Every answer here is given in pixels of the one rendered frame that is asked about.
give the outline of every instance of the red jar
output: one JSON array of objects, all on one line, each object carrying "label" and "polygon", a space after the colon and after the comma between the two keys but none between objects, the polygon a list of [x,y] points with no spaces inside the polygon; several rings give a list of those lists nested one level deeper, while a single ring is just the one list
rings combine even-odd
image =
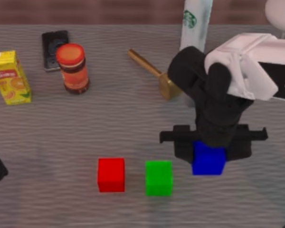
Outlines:
[{"label": "red jar", "polygon": [[90,80],[84,49],[78,44],[65,44],[57,50],[56,58],[66,90],[72,94],[82,94],[88,90]]}]

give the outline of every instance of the red lid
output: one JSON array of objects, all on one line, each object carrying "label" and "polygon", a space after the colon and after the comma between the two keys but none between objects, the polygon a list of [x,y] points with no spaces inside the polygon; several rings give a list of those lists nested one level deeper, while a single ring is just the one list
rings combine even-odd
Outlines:
[{"label": "red lid", "polygon": [[78,44],[64,44],[56,52],[58,63],[73,66],[82,62],[85,58],[85,51]]}]

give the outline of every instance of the green cube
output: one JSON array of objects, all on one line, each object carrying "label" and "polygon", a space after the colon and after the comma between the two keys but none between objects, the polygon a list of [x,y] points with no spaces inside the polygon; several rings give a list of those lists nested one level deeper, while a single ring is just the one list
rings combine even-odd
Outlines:
[{"label": "green cube", "polygon": [[172,162],[146,162],[146,195],[170,196],[173,188]]}]

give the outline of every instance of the blue cube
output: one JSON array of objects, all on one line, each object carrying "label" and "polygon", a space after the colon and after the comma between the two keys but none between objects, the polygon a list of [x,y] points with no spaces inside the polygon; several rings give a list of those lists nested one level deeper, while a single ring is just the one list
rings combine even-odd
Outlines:
[{"label": "blue cube", "polygon": [[226,164],[224,148],[211,148],[201,141],[193,142],[193,175],[221,175]]}]

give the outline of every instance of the juice box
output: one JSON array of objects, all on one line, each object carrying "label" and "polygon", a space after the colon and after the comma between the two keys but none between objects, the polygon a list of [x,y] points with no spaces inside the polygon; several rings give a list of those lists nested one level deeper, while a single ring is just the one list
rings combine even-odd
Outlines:
[{"label": "juice box", "polygon": [[7,105],[31,102],[31,89],[16,51],[0,52],[0,92]]}]

